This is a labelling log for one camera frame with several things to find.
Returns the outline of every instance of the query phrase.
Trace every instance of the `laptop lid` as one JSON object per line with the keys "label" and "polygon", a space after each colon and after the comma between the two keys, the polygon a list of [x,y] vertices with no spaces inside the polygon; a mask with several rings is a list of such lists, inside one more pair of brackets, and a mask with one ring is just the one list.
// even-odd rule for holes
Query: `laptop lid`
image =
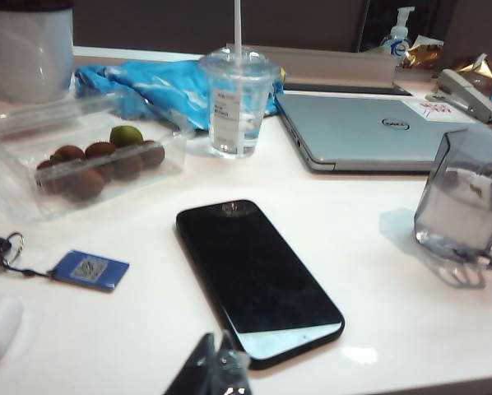
{"label": "laptop lid", "polygon": [[428,173],[445,132],[490,131],[462,113],[460,122],[429,121],[401,100],[279,94],[276,102],[316,171]]}

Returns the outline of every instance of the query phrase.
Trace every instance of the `pump bottle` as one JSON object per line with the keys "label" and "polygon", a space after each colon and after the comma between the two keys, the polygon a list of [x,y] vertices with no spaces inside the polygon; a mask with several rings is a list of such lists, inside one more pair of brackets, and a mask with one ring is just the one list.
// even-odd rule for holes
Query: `pump bottle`
{"label": "pump bottle", "polygon": [[392,27],[390,35],[387,35],[380,45],[389,47],[391,55],[396,57],[396,65],[400,65],[405,57],[407,50],[412,42],[407,37],[409,30],[406,28],[409,13],[415,10],[414,7],[401,7],[397,9],[397,22]]}

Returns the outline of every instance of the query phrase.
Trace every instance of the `cup lid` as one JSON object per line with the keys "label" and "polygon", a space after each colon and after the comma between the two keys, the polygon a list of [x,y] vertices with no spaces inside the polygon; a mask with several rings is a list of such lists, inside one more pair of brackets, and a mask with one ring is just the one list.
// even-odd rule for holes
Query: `cup lid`
{"label": "cup lid", "polygon": [[280,68],[254,49],[243,47],[240,62],[233,47],[224,47],[209,53],[199,60],[200,67],[211,74],[226,74],[230,78],[251,77],[275,79]]}
{"label": "cup lid", "polygon": [[0,0],[0,11],[50,12],[72,8],[73,0]]}

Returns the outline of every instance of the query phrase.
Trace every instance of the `lime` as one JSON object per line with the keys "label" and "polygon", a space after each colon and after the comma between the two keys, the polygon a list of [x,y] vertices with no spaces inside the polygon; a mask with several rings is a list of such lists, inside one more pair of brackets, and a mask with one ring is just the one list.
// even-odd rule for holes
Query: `lime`
{"label": "lime", "polygon": [[134,126],[119,125],[111,129],[109,141],[120,148],[132,144],[140,144],[144,139],[140,131]]}

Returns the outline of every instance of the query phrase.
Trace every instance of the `white desk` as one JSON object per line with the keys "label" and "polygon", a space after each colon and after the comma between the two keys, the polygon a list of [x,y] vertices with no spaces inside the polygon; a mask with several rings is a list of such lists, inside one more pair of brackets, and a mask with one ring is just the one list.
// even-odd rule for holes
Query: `white desk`
{"label": "white desk", "polygon": [[220,340],[174,218],[234,198],[265,211],[346,318],[339,340],[250,372],[256,394],[492,393],[492,272],[481,290],[435,274],[412,235],[425,177],[312,174],[278,117],[248,159],[197,155],[203,143],[181,175],[56,221],[14,222],[0,202],[0,235],[21,231],[32,267],[69,249],[131,264],[112,294],[0,275],[24,305],[0,394],[165,391],[203,333]]}

